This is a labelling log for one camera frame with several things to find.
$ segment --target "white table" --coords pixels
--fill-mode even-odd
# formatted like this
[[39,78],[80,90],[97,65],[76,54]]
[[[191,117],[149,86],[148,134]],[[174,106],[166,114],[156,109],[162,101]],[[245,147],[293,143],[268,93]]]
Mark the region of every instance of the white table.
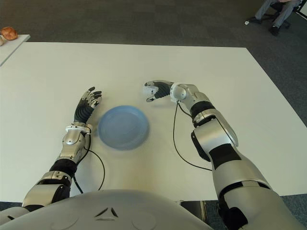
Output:
[[0,66],[2,66],[5,61],[15,52],[16,49],[30,38],[28,34],[20,34],[18,38],[12,41],[3,39],[4,44],[0,46]]
[[[245,48],[24,43],[0,69],[0,200],[21,202],[61,150],[65,126],[83,92],[96,86],[103,101],[90,119],[118,105],[140,108],[148,140],[134,151],[104,145],[94,130],[92,150],[106,165],[104,189],[141,189],[173,200],[216,199],[211,172],[186,164],[172,142],[175,104],[147,103],[143,84],[195,84],[225,116],[239,150],[280,195],[307,192],[307,129]],[[190,139],[190,119],[177,115],[176,142],[189,162],[211,167]],[[89,155],[76,177],[84,191],[98,188],[101,165]],[[71,195],[78,194],[75,185]]]

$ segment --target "black cable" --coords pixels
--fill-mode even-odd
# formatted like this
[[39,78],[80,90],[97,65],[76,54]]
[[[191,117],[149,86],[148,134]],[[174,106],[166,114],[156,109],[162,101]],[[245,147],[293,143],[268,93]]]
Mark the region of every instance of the black cable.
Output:
[[85,155],[79,160],[79,162],[77,163],[77,166],[80,164],[80,162],[86,157],[86,155],[88,154],[88,152],[89,152],[89,149],[91,148],[91,144],[92,144],[92,138],[91,138],[91,134],[90,135],[88,135],[88,149],[86,149],[86,153],[85,153]]
[[93,154],[95,154],[95,156],[98,157],[98,159],[100,160],[100,162],[101,162],[101,164],[102,164],[102,167],[104,168],[104,178],[102,179],[101,185],[100,185],[100,187],[98,188],[98,191],[99,191],[99,190],[101,189],[101,187],[102,187],[102,185],[103,185],[103,183],[104,183],[104,181],[105,181],[105,177],[106,177],[105,165],[104,165],[103,161],[101,160],[101,158],[100,158],[95,152],[93,152],[93,151],[91,151],[91,150],[89,150],[89,149],[88,149],[88,151],[91,152],[91,153],[93,153]]
[[174,147],[176,149],[176,152],[178,153],[178,155],[181,157],[182,160],[184,160],[186,163],[196,167],[196,168],[200,168],[200,169],[205,169],[205,170],[208,170],[208,171],[212,171],[211,169],[207,169],[207,168],[203,168],[203,167],[200,167],[200,166],[197,166],[195,164],[192,164],[190,162],[188,162],[187,160],[185,160],[181,155],[180,153],[178,152],[177,150],[177,147],[176,147],[176,143],[175,143],[175,122],[176,122],[176,115],[177,115],[177,109],[178,109],[178,105],[179,105],[179,102],[177,102],[177,105],[176,105],[176,110],[175,110],[175,116],[174,116],[174,126],[173,126],[173,142],[174,142]]
[[[98,159],[100,160],[100,162],[101,162],[101,164],[102,164],[102,167],[104,168],[104,177],[103,177],[102,183],[100,184],[100,187],[99,187],[99,189],[98,189],[98,190],[100,190],[101,187],[102,187],[102,185],[103,185],[103,183],[104,183],[104,181],[105,181],[106,169],[105,169],[105,165],[104,165],[103,161],[101,160],[101,158],[100,158],[95,152],[93,152],[93,151],[90,150],[90,148],[91,148],[91,143],[92,143],[92,139],[91,139],[91,134],[90,134],[90,135],[89,135],[89,141],[88,141],[88,149],[86,149],[85,147],[83,147],[83,148],[86,150],[86,153],[85,153],[85,155],[79,160],[79,162],[77,163],[77,165],[79,165],[80,162],[86,157],[86,155],[88,154],[88,152],[91,152],[91,153],[93,153],[96,157],[98,157]],[[79,190],[80,193],[82,194],[83,191],[82,191],[81,187],[79,186],[79,184],[78,184],[78,182],[77,182],[77,179],[76,179],[76,176],[75,176],[75,175],[73,176],[73,181],[75,182],[75,184],[76,184],[78,190]]]
[[181,111],[182,111],[184,114],[186,114],[186,115],[188,115],[189,117],[191,117],[191,119],[192,119],[192,116],[182,109],[180,103],[177,102],[177,104],[179,105],[179,108],[181,109]]
[[73,176],[73,181],[75,182],[75,184],[76,184],[76,186],[77,186],[78,190],[79,190],[79,191],[80,191],[80,193],[82,194],[82,193],[83,193],[83,191],[82,191],[81,187],[79,186],[79,184],[78,184],[78,182],[77,182],[77,179],[76,179],[75,175]]

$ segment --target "gray carpet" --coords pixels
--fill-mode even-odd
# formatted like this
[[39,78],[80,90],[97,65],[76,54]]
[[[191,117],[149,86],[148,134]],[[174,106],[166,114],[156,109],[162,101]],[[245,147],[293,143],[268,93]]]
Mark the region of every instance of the gray carpet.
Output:
[[[307,21],[297,14],[278,37],[271,22],[244,26],[262,0],[0,0],[0,27],[30,42],[246,47],[307,125]],[[307,195],[284,197],[306,226]],[[215,218],[208,202],[209,222]]]

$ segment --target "robotic hand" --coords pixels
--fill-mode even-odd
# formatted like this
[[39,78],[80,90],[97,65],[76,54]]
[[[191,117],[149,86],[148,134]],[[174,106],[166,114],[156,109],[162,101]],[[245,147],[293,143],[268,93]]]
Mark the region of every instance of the robotic hand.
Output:
[[291,214],[258,168],[238,149],[234,130],[195,85],[150,81],[147,102],[170,95],[189,110],[192,141],[199,155],[212,163],[218,212],[230,230],[305,229]]
[[94,89],[95,87],[92,87],[83,94],[75,111],[74,122],[86,124],[96,106],[101,102],[101,91],[92,92]]

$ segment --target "black fingertip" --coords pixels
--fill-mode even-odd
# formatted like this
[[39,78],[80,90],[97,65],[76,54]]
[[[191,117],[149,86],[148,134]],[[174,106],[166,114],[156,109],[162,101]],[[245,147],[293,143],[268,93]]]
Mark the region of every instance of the black fingertip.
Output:
[[101,91],[96,91],[93,93],[94,95],[101,94]]
[[95,99],[97,99],[98,97],[101,97],[101,94],[94,96]]

